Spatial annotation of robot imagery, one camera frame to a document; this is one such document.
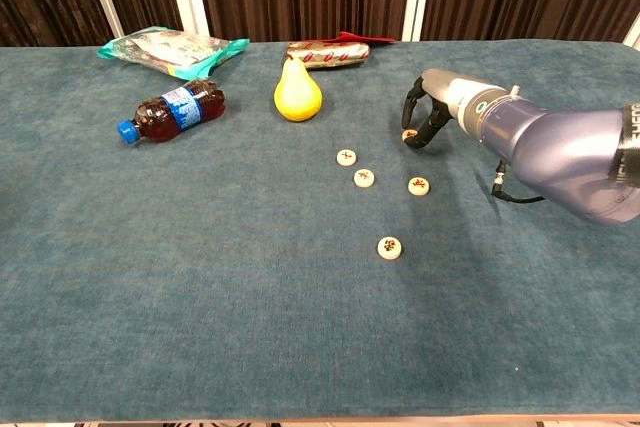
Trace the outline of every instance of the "wrapped snack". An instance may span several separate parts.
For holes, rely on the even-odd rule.
[[[340,67],[367,60],[369,46],[362,42],[336,43],[305,40],[290,43],[287,47],[287,55],[302,60],[307,69]]]
[[[103,59],[146,65],[183,80],[207,77],[214,67],[242,52],[249,39],[233,41],[149,27],[114,39],[98,50]]]

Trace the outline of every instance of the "round game piece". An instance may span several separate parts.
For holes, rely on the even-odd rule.
[[[413,137],[417,133],[418,133],[417,130],[413,130],[413,129],[405,130],[404,132],[402,132],[402,141],[404,142],[405,140],[407,140],[407,137]]]
[[[422,177],[414,177],[409,181],[409,192],[413,195],[427,195],[429,193],[429,181]]]
[[[353,174],[353,181],[355,184],[364,189],[371,187],[375,178],[376,177],[373,175],[373,172],[368,169],[356,170],[356,173]]]
[[[378,242],[378,255],[386,260],[395,260],[402,253],[402,244],[395,237],[383,237]]]
[[[356,153],[353,150],[344,149],[338,152],[336,160],[343,167],[349,167],[356,163]]]

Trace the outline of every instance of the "soda bottle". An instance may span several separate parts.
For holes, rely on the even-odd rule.
[[[220,117],[223,112],[224,93],[215,82],[192,80],[142,102],[132,120],[118,125],[118,132],[127,144],[137,142],[140,137],[164,142],[193,125]]]

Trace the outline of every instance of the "green bag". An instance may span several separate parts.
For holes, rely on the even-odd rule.
[[[208,77],[225,60],[242,52],[249,39],[223,40],[165,27],[148,27],[105,44],[103,59],[122,59],[183,80]]]

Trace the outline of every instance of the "candy bar wrapper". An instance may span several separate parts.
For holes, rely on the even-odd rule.
[[[364,62],[369,57],[369,46],[362,42],[322,42],[318,40],[291,42],[287,55],[297,57],[308,69],[340,67]]]

